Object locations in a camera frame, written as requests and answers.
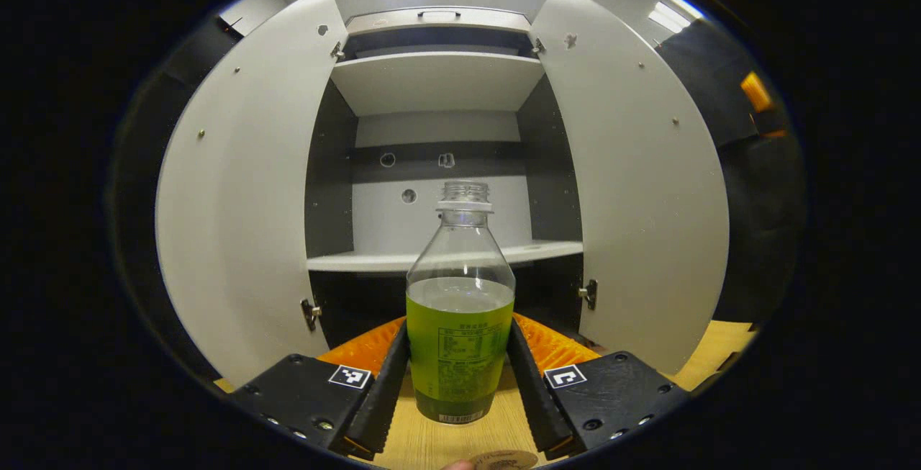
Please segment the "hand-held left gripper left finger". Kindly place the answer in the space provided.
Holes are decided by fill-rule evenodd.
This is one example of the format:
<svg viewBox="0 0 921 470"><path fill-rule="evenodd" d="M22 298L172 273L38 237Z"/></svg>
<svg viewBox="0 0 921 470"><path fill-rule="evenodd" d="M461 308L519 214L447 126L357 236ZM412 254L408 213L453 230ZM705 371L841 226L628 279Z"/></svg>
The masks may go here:
<svg viewBox="0 0 921 470"><path fill-rule="evenodd" d="M385 449L409 358L399 318L318 358L283 356L228 400L297 443L372 461Z"/></svg>

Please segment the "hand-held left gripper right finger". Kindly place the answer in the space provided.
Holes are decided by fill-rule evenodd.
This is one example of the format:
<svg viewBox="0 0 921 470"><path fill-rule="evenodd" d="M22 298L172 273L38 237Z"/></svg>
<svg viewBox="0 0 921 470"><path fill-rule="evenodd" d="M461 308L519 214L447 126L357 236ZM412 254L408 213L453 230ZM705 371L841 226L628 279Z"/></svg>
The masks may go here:
<svg viewBox="0 0 921 470"><path fill-rule="evenodd" d="M691 399L631 352L600 356L517 313L507 354L535 446L548 460L625 443Z"/></svg>

